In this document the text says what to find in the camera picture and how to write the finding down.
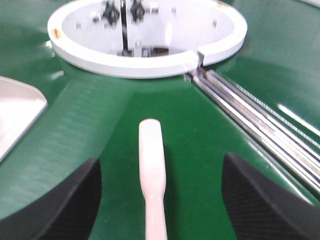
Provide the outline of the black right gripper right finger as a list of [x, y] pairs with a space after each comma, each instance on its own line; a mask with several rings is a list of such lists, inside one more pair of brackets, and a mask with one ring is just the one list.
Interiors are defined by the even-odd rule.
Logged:
[[239, 240], [318, 240], [320, 208], [266, 177], [239, 155], [223, 159], [221, 192]]

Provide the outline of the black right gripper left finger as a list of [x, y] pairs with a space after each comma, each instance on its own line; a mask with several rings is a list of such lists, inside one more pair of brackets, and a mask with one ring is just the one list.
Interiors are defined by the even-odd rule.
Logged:
[[101, 162], [90, 158], [49, 192], [1, 219], [2, 240], [87, 240], [102, 198]]

